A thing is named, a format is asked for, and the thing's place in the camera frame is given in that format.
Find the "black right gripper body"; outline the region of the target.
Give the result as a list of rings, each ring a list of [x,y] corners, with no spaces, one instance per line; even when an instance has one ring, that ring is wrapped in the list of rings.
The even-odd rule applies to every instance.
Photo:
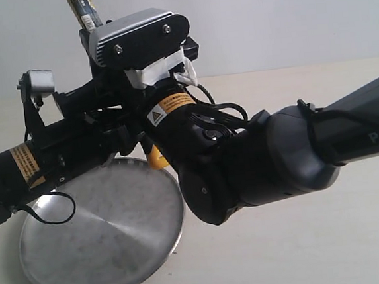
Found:
[[[187,36],[178,52],[143,69],[99,66],[101,72],[93,77],[123,76],[129,81],[136,92],[127,96],[126,104],[143,133],[174,169],[208,155],[229,136],[223,114],[215,105],[194,99],[185,89],[196,81],[190,63],[197,56],[198,44]]]

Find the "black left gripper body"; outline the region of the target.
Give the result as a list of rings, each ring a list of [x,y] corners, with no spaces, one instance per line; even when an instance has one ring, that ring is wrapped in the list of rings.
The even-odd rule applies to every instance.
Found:
[[[43,94],[22,88],[27,141],[38,169],[30,187],[42,183],[57,186],[109,161],[115,154],[127,156],[142,139],[142,129],[124,106],[130,84],[97,76],[79,89],[53,93],[63,119],[45,125],[40,117]]]

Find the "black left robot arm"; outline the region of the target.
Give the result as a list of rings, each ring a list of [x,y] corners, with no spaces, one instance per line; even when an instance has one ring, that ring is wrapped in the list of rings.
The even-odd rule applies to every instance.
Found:
[[[130,154],[143,133],[126,104],[135,92],[123,76],[105,75],[79,89],[54,92],[63,119],[49,125],[31,100],[25,102],[30,139],[0,152],[0,225],[15,211],[36,217],[30,202],[105,165],[115,154]]]

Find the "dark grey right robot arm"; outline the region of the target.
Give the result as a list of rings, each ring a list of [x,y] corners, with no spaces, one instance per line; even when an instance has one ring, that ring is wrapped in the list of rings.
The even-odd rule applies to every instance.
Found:
[[[168,19],[80,39],[94,75],[114,93],[174,168],[186,204],[221,225],[243,207],[327,189],[342,166],[379,156],[379,78],[326,107],[303,100],[276,113],[227,113],[188,87],[198,44],[189,21]]]

